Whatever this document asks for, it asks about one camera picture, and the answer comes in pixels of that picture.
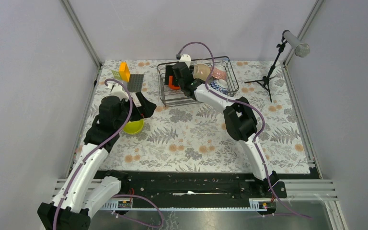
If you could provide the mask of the beige ceramic bowl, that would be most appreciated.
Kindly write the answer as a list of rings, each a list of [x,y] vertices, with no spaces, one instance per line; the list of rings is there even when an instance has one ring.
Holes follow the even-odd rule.
[[[207,81],[210,72],[211,72],[210,67],[205,64],[194,65],[193,78],[200,79],[205,82]]]

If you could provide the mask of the orange plastic bowl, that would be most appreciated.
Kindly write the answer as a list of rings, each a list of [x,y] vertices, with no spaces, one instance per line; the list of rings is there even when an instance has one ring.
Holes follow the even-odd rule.
[[[171,89],[171,90],[180,90],[180,86],[176,86],[175,85],[176,83],[176,79],[173,75],[170,75],[169,76],[169,80],[168,80],[168,87]]]

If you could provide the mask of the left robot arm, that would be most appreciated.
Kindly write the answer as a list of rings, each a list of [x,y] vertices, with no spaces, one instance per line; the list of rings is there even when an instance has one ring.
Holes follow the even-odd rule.
[[[117,171],[106,176],[91,193],[87,191],[127,122],[153,115],[156,104],[140,92],[136,93],[136,97],[139,107],[131,97],[111,95],[102,99],[99,113],[86,133],[77,165],[52,201],[41,203],[37,210],[46,230],[86,230],[92,217],[111,197],[128,194],[130,185],[127,176]]]

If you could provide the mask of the yellow plastic bowl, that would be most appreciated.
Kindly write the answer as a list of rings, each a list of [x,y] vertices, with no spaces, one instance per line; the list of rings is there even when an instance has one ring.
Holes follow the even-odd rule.
[[[138,121],[129,121],[125,124],[123,131],[129,135],[136,135],[142,131],[144,119]]]

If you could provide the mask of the wire dish rack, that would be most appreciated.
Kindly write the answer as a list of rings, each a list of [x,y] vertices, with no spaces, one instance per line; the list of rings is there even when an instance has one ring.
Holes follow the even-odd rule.
[[[200,103],[200,101],[197,100],[196,93],[208,93],[209,90],[213,91],[214,89],[210,84],[208,85],[208,87],[206,87],[203,81],[193,80],[193,82],[185,87],[184,91],[182,91],[181,89],[172,89],[167,84],[165,84],[166,81],[169,80],[167,69],[170,69],[176,63],[177,62],[174,61],[157,65],[159,76],[159,96],[162,103],[167,107]],[[224,88],[223,91],[220,92],[220,94],[223,94],[224,97],[234,97],[239,90],[239,84],[235,77],[235,73],[228,56],[195,59],[191,62],[190,69],[193,70],[194,65],[196,64],[204,64],[208,67],[211,67],[213,63],[215,64],[215,67],[223,67],[224,72],[227,74],[227,79],[225,80],[225,82],[228,86],[227,88]]]

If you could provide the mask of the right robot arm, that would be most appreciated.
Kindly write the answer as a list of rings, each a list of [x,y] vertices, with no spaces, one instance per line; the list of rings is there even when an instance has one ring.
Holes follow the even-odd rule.
[[[187,98],[205,103],[223,114],[228,135],[240,143],[250,161],[253,175],[260,180],[255,185],[257,194],[262,197],[270,196],[275,186],[269,180],[271,173],[258,139],[262,132],[257,130],[257,118],[254,114],[258,110],[246,98],[227,96],[204,80],[194,78],[184,62],[166,64],[164,76],[173,86],[178,86]]]

